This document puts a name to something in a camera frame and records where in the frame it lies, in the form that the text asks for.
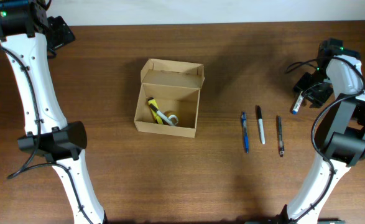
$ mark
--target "white wall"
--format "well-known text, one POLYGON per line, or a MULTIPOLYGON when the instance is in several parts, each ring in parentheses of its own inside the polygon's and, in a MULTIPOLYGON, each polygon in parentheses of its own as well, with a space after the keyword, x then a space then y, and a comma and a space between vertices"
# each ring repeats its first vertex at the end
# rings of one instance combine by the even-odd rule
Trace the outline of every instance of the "white wall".
POLYGON ((365 20, 365 0, 53 0, 71 26, 365 20))

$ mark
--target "open cardboard box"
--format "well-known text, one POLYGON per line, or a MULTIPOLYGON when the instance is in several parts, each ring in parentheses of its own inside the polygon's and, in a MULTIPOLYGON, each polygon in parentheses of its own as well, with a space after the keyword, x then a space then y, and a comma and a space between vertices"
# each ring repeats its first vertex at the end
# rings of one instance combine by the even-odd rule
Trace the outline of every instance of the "open cardboard box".
POLYGON ((141 91, 134 123, 138 131, 194 138, 204 66, 199 63, 149 59, 141 70, 141 91), (163 113, 175 111, 176 127, 157 124, 147 99, 153 97, 163 113))

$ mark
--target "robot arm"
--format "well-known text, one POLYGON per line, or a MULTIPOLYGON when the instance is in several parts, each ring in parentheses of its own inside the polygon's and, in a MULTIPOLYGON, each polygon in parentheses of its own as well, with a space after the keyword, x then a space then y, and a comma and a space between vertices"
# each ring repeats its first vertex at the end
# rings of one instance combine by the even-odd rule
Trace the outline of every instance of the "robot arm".
POLYGON ((26 135, 18 139, 19 148, 28 153, 40 144, 37 155, 45 156, 53 166, 65 188, 75 223, 106 223, 103 207, 95 196, 85 162, 87 138, 81 122, 67 123, 49 72, 47 49, 59 48, 74 40, 74 35, 61 17, 46 17, 41 1, 0 1, 0 43, 25 66, 34 89, 24 71, 10 55, 21 96, 26 135), (40 122, 38 141, 37 120, 33 98, 36 98, 40 122))
MULTIPOLYGON (((297 83, 295 90, 302 91, 316 85, 320 80, 333 85, 335 98, 339 99, 344 95, 359 93, 363 89, 363 83, 358 74, 348 66, 347 63, 338 59, 324 59, 328 57, 339 57, 352 65, 361 73, 360 56, 357 52, 345 50, 342 41, 329 39, 320 45, 318 54, 319 70, 311 76, 311 82, 304 77, 297 83)), ((306 95, 312 103, 317 104, 321 100, 327 100, 329 91, 327 89, 315 88, 306 95)), ((365 159, 365 91, 363 94, 344 100, 332 107, 320 123, 316 134, 315 142, 321 147, 322 153, 334 165, 335 175, 331 178, 330 164, 321 155, 316 154, 312 168, 305 179, 302 188, 297 196, 287 205, 282 212, 285 222, 296 220, 297 223, 315 224, 327 198, 342 176, 347 173, 358 160, 365 159), (361 129, 349 127, 349 122, 355 120, 361 129), (324 197, 319 203, 312 207, 312 204, 324 197)))

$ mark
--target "green led light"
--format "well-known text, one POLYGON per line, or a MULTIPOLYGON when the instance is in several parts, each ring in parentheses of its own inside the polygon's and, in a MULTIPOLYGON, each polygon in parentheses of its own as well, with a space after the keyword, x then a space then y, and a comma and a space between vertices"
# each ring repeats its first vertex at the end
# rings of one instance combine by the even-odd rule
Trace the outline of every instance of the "green led light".
POLYGON ((7 16, 7 12, 6 11, 1 11, 0 12, 0 16, 1 17, 6 17, 7 16))

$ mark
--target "wooden table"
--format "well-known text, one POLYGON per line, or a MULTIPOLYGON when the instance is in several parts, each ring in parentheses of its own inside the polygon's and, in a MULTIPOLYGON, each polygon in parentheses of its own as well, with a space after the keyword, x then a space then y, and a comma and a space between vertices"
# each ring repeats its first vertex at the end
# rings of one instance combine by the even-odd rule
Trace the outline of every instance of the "wooden table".
MULTIPOLYGON (((290 114, 292 87, 311 68, 288 75, 284 69, 316 57, 318 44, 334 37, 361 53, 365 76, 365 21, 72 30, 77 41, 49 62, 52 81, 68 121, 85 124, 88 171, 112 221, 205 222, 280 213, 312 164, 310 128, 320 112, 307 105, 298 115, 290 114), (139 72, 148 58, 205 64, 195 139, 136 130, 139 72), (262 108, 265 145, 259 140, 255 105, 262 108), (248 155, 242 110, 248 116, 248 155), (283 121, 284 158, 277 149, 277 115, 283 121)), ((6 180, 28 157, 17 148, 23 134, 14 75, 0 53, 0 223, 73 223, 52 169, 6 180)), ((365 161, 342 178, 320 216, 365 223, 365 161)))

